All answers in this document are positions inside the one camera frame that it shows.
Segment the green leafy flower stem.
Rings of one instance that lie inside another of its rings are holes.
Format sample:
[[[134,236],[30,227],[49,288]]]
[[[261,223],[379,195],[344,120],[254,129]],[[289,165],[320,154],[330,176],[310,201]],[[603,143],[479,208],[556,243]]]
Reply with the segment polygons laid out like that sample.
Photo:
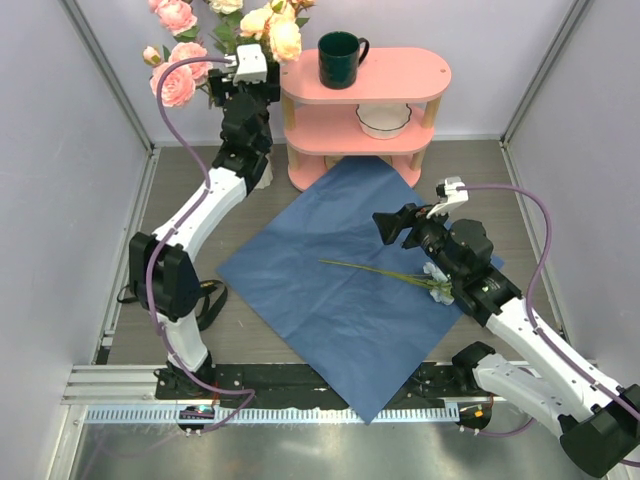
[[[238,45],[244,1],[208,0],[206,4],[219,19],[211,34],[214,45],[224,54],[233,54]]]

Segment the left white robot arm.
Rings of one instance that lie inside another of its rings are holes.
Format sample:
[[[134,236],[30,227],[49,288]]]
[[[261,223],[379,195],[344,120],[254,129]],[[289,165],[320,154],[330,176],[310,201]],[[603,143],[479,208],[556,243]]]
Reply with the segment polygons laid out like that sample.
[[[178,212],[152,234],[138,232],[129,242],[129,290],[166,343],[167,372],[179,376],[179,388],[193,399],[205,397],[215,378],[201,337],[215,316],[196,312],[203,293],[193,262],[221,220],[270,182],[268,107],[280,99],[280,68],[268,63],[255,82],[239,70],[214,69],[209,85],[223,110],[222,146]]]

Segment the pink rose flower stem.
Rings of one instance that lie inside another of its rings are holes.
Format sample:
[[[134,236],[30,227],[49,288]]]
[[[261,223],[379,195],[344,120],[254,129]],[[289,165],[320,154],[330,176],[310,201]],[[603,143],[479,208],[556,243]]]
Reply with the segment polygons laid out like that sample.
[[[190,42],[198,36],[198,17],[186,1],[149,0],[148,7],[176,41]]]

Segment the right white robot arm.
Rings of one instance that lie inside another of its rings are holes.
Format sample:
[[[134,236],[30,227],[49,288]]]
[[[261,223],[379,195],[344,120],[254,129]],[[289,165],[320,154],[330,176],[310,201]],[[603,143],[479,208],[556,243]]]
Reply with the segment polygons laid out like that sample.
[[[384,244],[419,248],[450,281],[454,303],[507,342],[534,369],[528,374],[476,341],[456,354],[451,380],[465,395],[480,389],[517,406],[558,438],[586,474],[603,477],[639,445],[639,387],[621,386],[566,343],[535,312],[518,287],[491,263],[493,243],[481,222],[451,225],[413,203],[372,218]]]

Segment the blue wrapping paper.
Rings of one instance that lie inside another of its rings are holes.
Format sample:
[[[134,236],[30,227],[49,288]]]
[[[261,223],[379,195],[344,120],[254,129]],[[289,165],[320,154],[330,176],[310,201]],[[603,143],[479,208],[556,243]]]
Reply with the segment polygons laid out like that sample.
[[[321,259],[419,274],[372,215],[419,195],[386,162],[347,157],[219,267],[219,275],[365,422],[461,318],[428,290]]]

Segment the peach spray rose stem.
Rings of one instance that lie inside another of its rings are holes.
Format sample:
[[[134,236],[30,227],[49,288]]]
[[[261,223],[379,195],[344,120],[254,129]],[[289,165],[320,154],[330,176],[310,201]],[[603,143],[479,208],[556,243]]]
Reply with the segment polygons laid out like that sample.
[[[268,62],[295,62],[302,53],[300,29],[289,1],[267,1],[260,8],[243,12],[237,47],[257,43]]]

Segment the artificial flower bunch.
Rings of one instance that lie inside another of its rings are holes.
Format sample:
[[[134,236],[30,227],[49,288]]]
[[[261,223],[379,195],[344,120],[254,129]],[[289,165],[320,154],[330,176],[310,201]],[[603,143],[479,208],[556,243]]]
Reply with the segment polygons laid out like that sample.
[[[444,272],[437,267],[434,263],[426,262],[423,265],[423,272],[420,274],[407,274],[394,272],[389,270],[383,270],[366,265],[359,265],[348,262],[334,261],[321,259],[321,263],[336,265],[346,268],[363,270],[371,273],[376,273],[389,278],[393,278],[404,283],[414,285],[429,291],[433,300],[443,305],[452,305],[454,303],[453,298],[453,286],[450,278],[444,274]]]

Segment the black ribbon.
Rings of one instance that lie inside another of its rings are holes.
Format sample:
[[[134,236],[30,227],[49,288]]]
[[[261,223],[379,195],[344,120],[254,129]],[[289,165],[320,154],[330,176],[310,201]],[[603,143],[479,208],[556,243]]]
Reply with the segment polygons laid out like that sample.
[[[199,299],[201,310],[196,314],[196,322],[200,332],[207,330],[216,320],[228,299],[228,287],[220,280],[200,282]]]

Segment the pink peony flower stem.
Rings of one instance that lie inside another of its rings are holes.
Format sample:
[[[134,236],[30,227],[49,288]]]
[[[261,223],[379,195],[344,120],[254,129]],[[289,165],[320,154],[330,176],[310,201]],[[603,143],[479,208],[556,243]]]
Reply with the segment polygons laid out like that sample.
[[[156,48],[147,46],[142,52],[142,57],[152,68],[149,84],[153,94],[157,95],[159,80],[172,65],[182,60],[207,55],[207,49],[196,42],[180,42],[169,54],[161,54]],[[196,90],[205,85],[212,68],[212,62],[194,62],[173,70],[166,77],[161,89],[162,104],[168,108],[185,106],[193,98]]]

